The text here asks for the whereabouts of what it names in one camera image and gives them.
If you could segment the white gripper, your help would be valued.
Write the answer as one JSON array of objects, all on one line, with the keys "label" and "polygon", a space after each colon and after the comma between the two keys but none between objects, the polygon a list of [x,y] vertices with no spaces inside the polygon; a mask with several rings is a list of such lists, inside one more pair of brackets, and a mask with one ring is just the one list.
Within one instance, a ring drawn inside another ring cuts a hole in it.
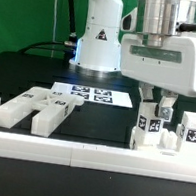
[{"label": "white gripper", "polygon": [[120,69],[140,81],[142,102],[153,101],[153,86],[163,89],[155,115],[164,119],[178,99],[176,93],[196,98],[196,33],[168,36],[160,48],[145,46],[142,40],[141,35],[123,36]]}]

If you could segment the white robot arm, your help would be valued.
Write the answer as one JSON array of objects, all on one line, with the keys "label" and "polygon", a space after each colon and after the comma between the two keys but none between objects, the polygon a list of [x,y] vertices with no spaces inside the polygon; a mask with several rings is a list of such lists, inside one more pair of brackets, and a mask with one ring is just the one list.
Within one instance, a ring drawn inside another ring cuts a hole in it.
[{"label": "white robot arm", "polygon": [[141,98],[166,117],[178,95],[196,98],[196,0],[137,0],[122,14],[122,0],[68,0],[69,64],[84,73],[137,80]]}]

